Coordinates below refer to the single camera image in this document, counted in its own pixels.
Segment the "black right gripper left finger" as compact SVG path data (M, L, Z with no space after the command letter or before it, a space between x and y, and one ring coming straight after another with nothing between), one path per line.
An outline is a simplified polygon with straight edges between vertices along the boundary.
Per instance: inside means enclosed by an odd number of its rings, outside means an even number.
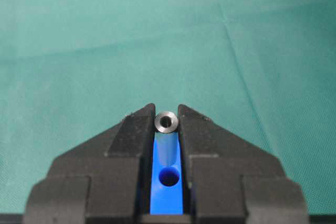
M135 223L150 211L155 105L56 157L24 223Z

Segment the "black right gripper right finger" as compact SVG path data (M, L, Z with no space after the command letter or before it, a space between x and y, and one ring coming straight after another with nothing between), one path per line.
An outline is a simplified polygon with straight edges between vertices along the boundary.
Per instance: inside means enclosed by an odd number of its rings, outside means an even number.
M309 222L302 189L277 157L186 105L178 116L195 223Z

